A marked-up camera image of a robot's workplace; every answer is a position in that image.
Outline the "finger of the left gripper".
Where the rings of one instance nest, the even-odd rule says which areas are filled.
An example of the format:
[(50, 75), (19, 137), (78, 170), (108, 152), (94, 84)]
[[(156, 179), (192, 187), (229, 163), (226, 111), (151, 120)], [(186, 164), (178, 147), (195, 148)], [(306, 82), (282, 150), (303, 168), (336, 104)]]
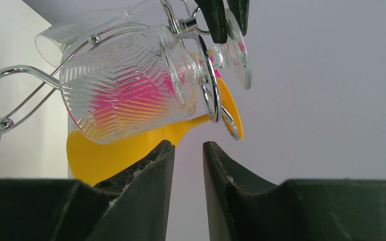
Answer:
[(225, 44), (228, 39), (223, 0), (195, 0), (201, 9), (215, 44)]
[(242, 35), (245, 36), (248, 30), (250, 0), (227, 0), (227, 4), (237, 20)]

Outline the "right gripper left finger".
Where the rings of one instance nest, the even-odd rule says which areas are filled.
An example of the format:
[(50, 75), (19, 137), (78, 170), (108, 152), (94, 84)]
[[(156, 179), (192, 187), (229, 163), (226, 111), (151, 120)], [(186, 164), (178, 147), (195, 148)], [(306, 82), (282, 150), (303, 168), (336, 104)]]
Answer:
[(0, 179), (0, 240), (165, 240), (174, 157), (164, 140), (95, 186)]

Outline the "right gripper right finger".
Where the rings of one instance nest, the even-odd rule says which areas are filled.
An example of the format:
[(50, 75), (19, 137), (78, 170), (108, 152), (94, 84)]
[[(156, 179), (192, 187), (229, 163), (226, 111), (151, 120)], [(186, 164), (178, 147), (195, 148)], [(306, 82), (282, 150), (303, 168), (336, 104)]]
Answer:
[(203, 144), (210, 240), (386, 240), (386, 180), (271, 183)]

